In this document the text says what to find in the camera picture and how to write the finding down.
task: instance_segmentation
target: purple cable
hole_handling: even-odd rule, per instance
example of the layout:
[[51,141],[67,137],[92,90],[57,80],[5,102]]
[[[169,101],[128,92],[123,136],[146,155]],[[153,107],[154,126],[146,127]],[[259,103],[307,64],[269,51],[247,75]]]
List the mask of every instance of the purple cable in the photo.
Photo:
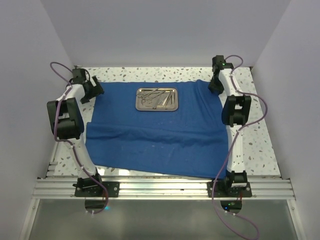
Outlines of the purple cable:
[[229,225],[229,224],[221,217],[221,215],[219,214],[218,208],[217,208],[217,206],[216,206],[216,204],[215,204],[215,201],[214,201],[214,189],[215,189],[216,184],[217,184],[217,179],[218,179],[218,177],[220,176],[222,170],[225,168],[225,166],[226,166],[226,164],[227,164],[227,162],[228,162],[229,156],[230,156],[230,154],[231,154],[231,152],[232,152],[232,149],[233,149],[233,147],[234,147],[234,145],[235,145],[235,142],[236,142],[236,140],[237,140],[237,138],[238,138],[238,136],[239,136],[240,131],[241,131],[242,129],[246,128],[246,127],[249,127],[249,126],[251,126],[251,125],[253,125],[253,124],[256,124],[256,123],[262,121],[262,120],[266,117],[266,115],[267,115],[267,113],[268,113],[268,105],[267,105],[266,101],[265,101],[262,97],[260,97],[259,95],[255,94],[255,93],[242,92],[242,91],[240,91],[240,90],[238,90],[238,89],[236,88],[235,81],[234,81],[234,78],[233,78],[233,73],[234,73],[234,71],[235,71],[237,68],[239,68],[240,66],[242,66],[242,64],[244,63],[244,60],[242,59],[242,57],[240,57],[240,56],[238,56],[238,55],[230,55],[230,56],[226,57],[225,60],[227,60],[227,59],[230,58],[230,57],[237,57],[237,58],[239,58],[239,59],[241,60],[241,63],[240,63],[238,66],[236,66],[234,69],[232,69],[232,71],[231,71],[231,73],[230,73],[230,79],[231,79],[231,82],[232,82],[232,85],[233,85],[235,91],[238,92],[238,93],[240,93],[240,94],[250,95],[250,96],[254,96],[254,97],[259,98],[259,99],[263,102],[263,104],[264,104],[264,106],[265,106],[265,111],[264,111],[264,114],[262,115],[262,117],[260,117],[258,120],[255,120],[255,121],[253,121],[253,122],[250,122],[250,123],[247,123],[247,124],[243,125],[243,126],[240,127],[239,130],[236,132],[236,134],[235,134],[235,136],[234,136],[234,140],[233,140],[233,142],[232,142],[232,144],[231,144],[231,146],[230,146],[230,149],[229,149],[229,151],[228,151],[228,154],[226,155],[226,158],[225,158],[225,160],[224,160],[224,163],[223,163],[222,167],[220,168],[218,174],[216,175],[216,177],[215,177],[215,179],[214,179],[214,181],[213,181],[212,192],[211,192],[212,204],[213,204],[213,207],[214,207],[214,210],[215,210],[217,216],[219,217],[219,219],[221,220],[221,222],[223,222],[223,224],[224,224],[228,229],[230,229],[232,232],[234,232],[235,234],[237,234],[239,237],[241,237],[241,238],[243,238],[243,239],[246,239],[246,240],[258,240],[258,239],[260,238],[260,232],[259,232],[258,226],[257,226],[254,222],[252,222],[250,219],[248,219],[248,218],[246,218],[246,217],[244,217],[244,216],[241,216],[241,215],[238,215],[238,214],[235,215],[236,217],[247,221],[248,223],[250,223],[250,224],[255,228],[255,230],[256,230],[256,237],[254,237],[254,238],[248,238],[248,237],[244,236],[242,233],[240,233],[240,232],[238,232],[237,230],[233,229],[233,227],[232,227],[231,225]]
[[66,81],[67,84],[68,84],[68,86],[70,86],[70,87],[68,88],[68,90],[65,92],[65,94],[62,96],[62,98],[58,101],[58,105],[57,105],[57,107],[56,107],[55,120],[54,120],[54,129],[53,129],[54,140],[55,140],[56,142],[58,142],[58,143],[59,143],[59,142],[65,142],[65,143],[69,143],[69,144],[71,145],[72,151],[73,151],[74,156],[75,156],[75,160],[76,160],[76,162],[78,163],[78,165],[80,166],[80,168],[84,171],[84,173],[85,173],[92,181],[94,181],[97,185],[99,185],[99,186],[103,189],[103,191],[105,192],[105,203],[104,203],[103,208],[101,208],[99,211],[96,211],[96,212],[92,211],[93,214],[98,214],[98,213],[101,213],[101,212],[106,208],[106,206],[107,206],[107,204],[108,204],[109,197],[108,197],[108,191],[107,191],[106,187],[103,186],[99,181],[95,180],[95,179],[90,175],[90,173],[85,169],[85,167],[81,164],[81,162],[80,162],[80,160],[79,160],[79,158],[78,158],[77,152],[76,152],[75,145],[74,145],[70,140],[58,139],[58,137],[57,137],[57,132],[58,132],[58,124],[57,124],[57,123],[58,123],[58,120],[59,120],[59,112],[60,112],[60,108],[61,108],[61,103],[62,103],[63,100],[66,98],[66,96],[68,95],[68,93],[71,91],[72,85],[71,85],[71,83],[70,83],[66,78],[64,78],[62,75],[60,75],[60,74],[54,69],[53,64],[58,64],[58,65],[60,65],[60,66],[62,66],[62,67],[64,67],[64,68],[68,69],[71,73],[72,73],[72,71],[71,71],[67,66],[63,65],[62,63],[55,62],[55,61],[53,61],[53,62],[50,63],[50,67],[51,67],[51,69],[54,71],[54,73],[56,73],[60,78],[62,78],[64,81]]

